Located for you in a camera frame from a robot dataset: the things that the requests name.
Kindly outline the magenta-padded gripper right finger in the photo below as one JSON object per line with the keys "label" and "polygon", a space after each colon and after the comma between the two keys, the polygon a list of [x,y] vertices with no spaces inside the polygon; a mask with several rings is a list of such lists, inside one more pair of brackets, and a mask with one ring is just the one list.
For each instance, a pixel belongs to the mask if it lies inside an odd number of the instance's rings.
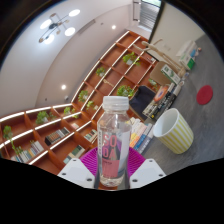
{"label": "magenta-padded gripper right finger", "polygon": [[143,187],[165,176],[154,159],[145,159],[135,149],[129,149],[128,178],[131,189]]}

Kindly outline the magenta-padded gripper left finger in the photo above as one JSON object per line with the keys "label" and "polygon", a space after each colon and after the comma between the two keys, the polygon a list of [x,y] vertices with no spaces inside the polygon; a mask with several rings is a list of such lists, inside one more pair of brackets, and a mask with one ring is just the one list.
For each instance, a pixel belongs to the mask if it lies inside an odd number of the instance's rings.
{"label": "magenta-padded gripper left finger", "polygon": [[81,158],[72,158],[58,176],[81,187],[93,189],[97,172],[97,149],[93,148]]}

